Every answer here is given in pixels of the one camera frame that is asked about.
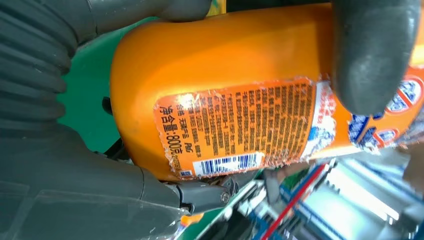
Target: machine part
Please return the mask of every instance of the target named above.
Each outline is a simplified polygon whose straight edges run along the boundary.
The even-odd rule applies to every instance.
[[[227,188],[199,181],[181,181],[175,185],[179,191],[181,207],[191,214],[223,208],[230,199]]]
[[[383,112],[393,98],[414,47],[420,6],[420,0],[332,0],[333,83],[351,113]]]
[[[198,20],[210,4],[171,15],[185,2],[0,2],[0,239],[132,240],[177,230],[171,223],[187,214],[179,196],[148,170],[89,151],[57,123],[65,109],[56,96],[79,44],[165,10],[169,20]]]
[[[299,201],[299,199],[303,196],[308,187],[320,176],[320,174],[324,171],[325,167],[325,164],[318,166],[316,168],[316,172],[312,173],[311,176],[305,181],[302,186],[299,186],[300,189],[295,195],[293,195],[293,199],[288,202],[285,209],[280,213],[277,220],[268,228],[268,230],[262,236],[261,240],[267,240],[271,236],[271,234],[278,227],[278,225],[280,225],[280,222],[287,215],[289,210]]]
[[[228,192],[223,192],[221,194],[221,203],[227,204],[230,201],[230,194]]]

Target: bottle label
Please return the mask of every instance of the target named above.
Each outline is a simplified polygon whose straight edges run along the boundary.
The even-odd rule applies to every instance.
[[[160,98],[154,118],[180,178],[227,175],[306,159],[336,135],[328,81],[306,77]]]

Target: ribbed rubber hose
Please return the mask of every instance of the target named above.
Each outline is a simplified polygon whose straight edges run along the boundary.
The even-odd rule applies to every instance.
[[[210,0],[0,1],[0,240],[176,231],[179,196],[145,169],[89,151],[58,124],[65,108],[56,98],[80,43],[150,16],[199,20],[209,7]]]

